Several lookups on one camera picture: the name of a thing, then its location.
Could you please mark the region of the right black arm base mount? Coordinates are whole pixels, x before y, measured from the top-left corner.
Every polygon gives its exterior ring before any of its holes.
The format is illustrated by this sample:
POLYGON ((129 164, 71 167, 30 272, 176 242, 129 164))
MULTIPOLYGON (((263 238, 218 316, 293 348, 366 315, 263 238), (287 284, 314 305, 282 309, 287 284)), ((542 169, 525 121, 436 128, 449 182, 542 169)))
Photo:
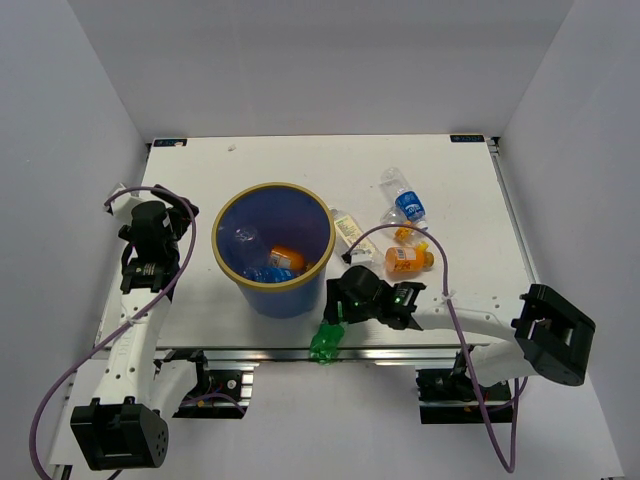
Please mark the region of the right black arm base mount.
MULTIPOLYGON (((482 424, 483 418, 471 380, 461 371, 462 355, 451 368, 419 369, 416 376, 420 420, 423 425, 482 424)), ((492 423, 508 424, 513 418, 512 391, 507 382, 480 387, 492 423)))

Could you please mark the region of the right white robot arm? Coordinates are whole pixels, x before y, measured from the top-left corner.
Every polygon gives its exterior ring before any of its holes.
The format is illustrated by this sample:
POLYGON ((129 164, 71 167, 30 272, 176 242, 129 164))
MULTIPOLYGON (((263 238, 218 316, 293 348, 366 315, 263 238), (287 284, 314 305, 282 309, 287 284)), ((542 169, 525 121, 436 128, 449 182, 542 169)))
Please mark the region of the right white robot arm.
POLYGON ((420 282, 394 285, 358 265, 326 282, 325 320, 355 324, 371 319, 393 330, 461 330, 494 338, 473 348, 453 371, 461 397, 477 397, 498 382, 533 375, 566 386, 585 381, 594 321, 553 288, 533 284, 513 301, 436 294, 420 282))

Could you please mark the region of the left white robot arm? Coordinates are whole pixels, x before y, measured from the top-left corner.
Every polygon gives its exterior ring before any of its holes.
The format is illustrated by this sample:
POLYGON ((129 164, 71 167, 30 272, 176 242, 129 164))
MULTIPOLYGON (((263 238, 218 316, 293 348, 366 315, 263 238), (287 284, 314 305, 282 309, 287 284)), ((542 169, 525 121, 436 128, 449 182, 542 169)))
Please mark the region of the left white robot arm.
POLYGON ((162 325, 191 258, 178 243, 196 232, 198 208, 161 185, 153 199, 123 188, 107 200, 121 215, 120 319, 107 337, 109 357, 90 402, 73 409, 70 427, 93 471, 158 468, 169 444, 168 421, 186 395, 205 396, 211 374, 188 360, 155 363, 162 325))

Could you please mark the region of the clear water bottle blue cap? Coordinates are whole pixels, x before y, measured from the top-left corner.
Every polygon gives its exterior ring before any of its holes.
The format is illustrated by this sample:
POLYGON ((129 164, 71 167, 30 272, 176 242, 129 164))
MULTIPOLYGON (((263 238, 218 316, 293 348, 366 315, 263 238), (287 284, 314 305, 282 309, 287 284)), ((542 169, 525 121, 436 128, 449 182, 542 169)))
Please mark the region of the clear water bottle blue cap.
POLYGON ((242 276, 257 283, 284 283, 296 278, 292 270, 273 266, 247 267, 242 276))

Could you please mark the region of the clear bottle blue label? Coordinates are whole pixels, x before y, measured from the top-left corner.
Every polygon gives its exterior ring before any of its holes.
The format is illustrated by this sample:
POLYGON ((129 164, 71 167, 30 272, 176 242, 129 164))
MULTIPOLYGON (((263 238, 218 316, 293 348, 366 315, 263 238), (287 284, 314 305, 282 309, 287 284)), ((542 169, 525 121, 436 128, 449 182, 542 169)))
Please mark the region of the clear bottle blue label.
POLYGON ((425 208, 409 181, 398 168, 388 168, 381 174, 380 187, 385 198, 408 221, 421 230, 428 228, 425 208))

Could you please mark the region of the green soda bottle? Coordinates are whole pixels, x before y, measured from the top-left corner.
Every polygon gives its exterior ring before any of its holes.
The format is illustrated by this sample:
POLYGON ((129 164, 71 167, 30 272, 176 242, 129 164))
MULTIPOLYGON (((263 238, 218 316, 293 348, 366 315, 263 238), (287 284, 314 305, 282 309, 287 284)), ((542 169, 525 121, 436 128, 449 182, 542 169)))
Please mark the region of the green soda bottle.
POLYGON ((330 324, 323 321, 313 336, 309 347, 312 362, 329 365, 338 361, 340 344, 346 333, 345 322, 330 324))

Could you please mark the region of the orange juice bottle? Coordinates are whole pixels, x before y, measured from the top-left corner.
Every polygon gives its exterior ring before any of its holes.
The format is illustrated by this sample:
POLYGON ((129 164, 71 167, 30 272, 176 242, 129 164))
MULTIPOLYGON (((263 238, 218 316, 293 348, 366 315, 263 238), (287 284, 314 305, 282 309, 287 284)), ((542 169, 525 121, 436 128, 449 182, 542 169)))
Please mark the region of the orange juice bottle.
POLYGON ((305 269, 306 261, 301 253, 282 245, 275 245, 269 252, 268 265, 301 271, 305 269))
POLYGON ((396 246, 386 250, 384 268, 391 274, 413 274, 429 270, 435 263, 426 242, 416 246, 396 246))

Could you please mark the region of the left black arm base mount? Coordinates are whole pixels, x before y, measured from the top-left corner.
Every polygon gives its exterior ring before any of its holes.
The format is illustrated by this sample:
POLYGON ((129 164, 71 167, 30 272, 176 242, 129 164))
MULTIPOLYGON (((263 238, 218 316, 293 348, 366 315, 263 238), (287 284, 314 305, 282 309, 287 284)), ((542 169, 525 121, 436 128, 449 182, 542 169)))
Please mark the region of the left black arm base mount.
POLYGON ((196 385, 184 397, 174 418, 181 419, 243 419, 248 409, 248 371, 238 366, 214 366, 203 350, 170 350, 154 361, 156 375, 170 361, 186 360, 195 364, 196 385))

